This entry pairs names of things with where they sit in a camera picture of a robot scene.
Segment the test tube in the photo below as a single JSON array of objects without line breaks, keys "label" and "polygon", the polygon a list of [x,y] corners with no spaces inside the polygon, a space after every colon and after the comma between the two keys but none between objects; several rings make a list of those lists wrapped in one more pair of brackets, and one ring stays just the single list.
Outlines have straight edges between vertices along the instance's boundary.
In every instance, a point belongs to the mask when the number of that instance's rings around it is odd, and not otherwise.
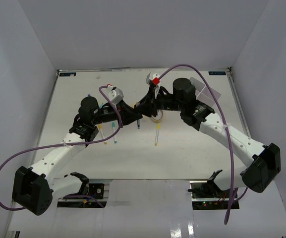
[{"label": "test tube", "polygon": [[100,131],[100,134],[101,134],[102,139],[105,139],[104,134],[103,134],[103,131],[102,131],[102,125],[101,125],[101,124],[99,124],[99,131]]},{"label": "test tube", "polygon": [[155,146],[157,145],[158,143],[158,135],[159,135],[159,127],[161,125],[160,124],[157,124],[157,129],[156,129],[156,136],[155,136]]},{"label": "test tube", "polygon": [[[114,134],[115,133],[115,123],[114,122],[112,122],[112,129],[113,129],[113,134]],[[113,136],[113,139],[114,139],[114,144],[116,144],[117,143],[116,135]]]}]

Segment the white panel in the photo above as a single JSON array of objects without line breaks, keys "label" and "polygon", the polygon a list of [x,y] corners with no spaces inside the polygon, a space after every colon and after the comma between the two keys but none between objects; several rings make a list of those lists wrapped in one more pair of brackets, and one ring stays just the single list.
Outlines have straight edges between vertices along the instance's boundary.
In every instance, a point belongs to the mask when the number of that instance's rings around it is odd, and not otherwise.
[{"label": "white panel", "polygon": [[253,137],[281,148],[276,179],[286,209],[286,1],[270,1],[234,66],[234,80]]},{"label": "white panel", "polygon": [[56,69],[232,66],[268,0],[19,0]]},{"label": "white panel", "polygon": [[[0,0],[0,164],[36,145],[55,81],[55,70],[17,0]],[[0,199],[11,203],[16,169],[30,155],[14,159],[0,175]],[[0,237],[9,213],[0,208]]]}]

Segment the sticker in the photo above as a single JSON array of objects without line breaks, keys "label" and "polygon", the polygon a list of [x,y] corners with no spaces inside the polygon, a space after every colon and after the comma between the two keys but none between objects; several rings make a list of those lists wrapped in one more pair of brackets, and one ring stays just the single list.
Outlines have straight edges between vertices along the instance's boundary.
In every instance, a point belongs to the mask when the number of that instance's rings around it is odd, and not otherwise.
[{"label": "sticker", "polygon": [[209,75],[226,75],[224,71],[209,71]]},{"label": "sticker", "polygon": [[77,73],[60,73],[59,77],[74,77]]},{"label": "sticker", "polygon": [[196,110],[194,111],[194,116],[202,113],[204,110],[206,109],[206,107],[202,106],[202,105],[197,105],[196,106]]}]

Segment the yellow test tube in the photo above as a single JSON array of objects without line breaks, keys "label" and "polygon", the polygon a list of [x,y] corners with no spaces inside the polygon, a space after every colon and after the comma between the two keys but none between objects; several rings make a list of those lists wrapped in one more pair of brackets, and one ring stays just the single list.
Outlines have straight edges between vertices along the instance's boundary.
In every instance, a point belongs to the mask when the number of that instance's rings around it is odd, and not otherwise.
[{"label": "yellow test tube", "polygon": [[156,129],[156,136],[155,136],[155,146],[157,145],[158,143],[158,135],[159,135],[159,128],[160,128],[160,124],[158,123],[157,124],[157,129]]},{"label": "yellow test tube", "polygon": [[102,125],[101,125],[101,124],[99,124],[99,131],[100,131],[100,134],[101,134],[102,139],[105,139],[104,134],[103,134],[103,131],[102,131]]}]

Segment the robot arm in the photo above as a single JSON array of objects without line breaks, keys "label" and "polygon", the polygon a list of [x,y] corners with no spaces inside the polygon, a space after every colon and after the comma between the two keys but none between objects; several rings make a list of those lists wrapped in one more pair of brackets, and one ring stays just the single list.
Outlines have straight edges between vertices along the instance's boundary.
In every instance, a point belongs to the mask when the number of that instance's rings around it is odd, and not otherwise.
[{"label": "robot arm", "polygon": [[[156,116],[158,110],[179,111],[181,119],[186,124],[229,148],[225,126],[220,116],[196,99],[195,87],[188,79],[176,79],[173,82],[172,94],[160,86],[157,80],[146,82],[149,84],[148,93],[134,108],[123,101],[121,90],[108,86],[109,98],[121,115],[122,125],[141,119],[142,115]],[[93,141],[98,134],[95,125],[118,120],[116,112],[110,105],[99,108],[94,97],[84,98],[78,112],[73,127],[63,143]],[[234,187],[248,187],[255,192],[263,192],[281,170],[279,148],[274,144],[265,146],[232,126],[229,126],[229,131],[234,154],[244,163],[243,167],[235,171]],[[89,179],[84,175],[74,172],[65,178],[54,179],[57,173],[85,147],[85,145],[65,145],[54,149],[30,168],[19,168],[15,174],[13,200],[34,214],[41,215],[49,207],[53,197],[60,198],[74,193],[86,195]],[[215,194],[229,189],[230,172],[222,170],[214,172],[207,184],[209,190]]]}]

